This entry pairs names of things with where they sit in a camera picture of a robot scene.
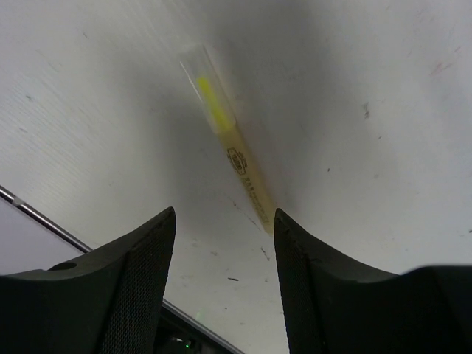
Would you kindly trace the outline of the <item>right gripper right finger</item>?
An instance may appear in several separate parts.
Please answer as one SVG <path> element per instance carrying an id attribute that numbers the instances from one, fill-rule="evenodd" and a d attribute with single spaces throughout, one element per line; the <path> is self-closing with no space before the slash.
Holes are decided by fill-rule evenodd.
<path id="1" fill-rule="evenodd" d="M 397 275 L 359 262 L 283 210 L 274 247 L 291 353 L 469 353 L 471 267 Z"/>

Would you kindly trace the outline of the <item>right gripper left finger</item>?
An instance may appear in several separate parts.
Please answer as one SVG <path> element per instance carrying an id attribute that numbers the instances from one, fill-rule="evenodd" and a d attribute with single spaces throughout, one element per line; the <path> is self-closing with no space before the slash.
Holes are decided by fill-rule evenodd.
<path id="1" fill-rule="evenodd" d="M 3 353 L 153 353 L 176 236 L 167 208 L 48 270 L 1 277 Z"/>

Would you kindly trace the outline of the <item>yellow stick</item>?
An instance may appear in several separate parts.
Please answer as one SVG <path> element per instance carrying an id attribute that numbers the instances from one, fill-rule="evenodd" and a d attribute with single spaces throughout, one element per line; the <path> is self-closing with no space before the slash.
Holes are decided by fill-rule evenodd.
<path id="1" fill-rule="evenodd" d="M 276 206 L 259 165 L 238 126 L 218 74 L 203 45 L 186 50 L 180 60 L 206 114 L 206 120 L 218 137 L 232 169 L 243 185 L 253 210 L 266 233 L 274 232 Z"/>

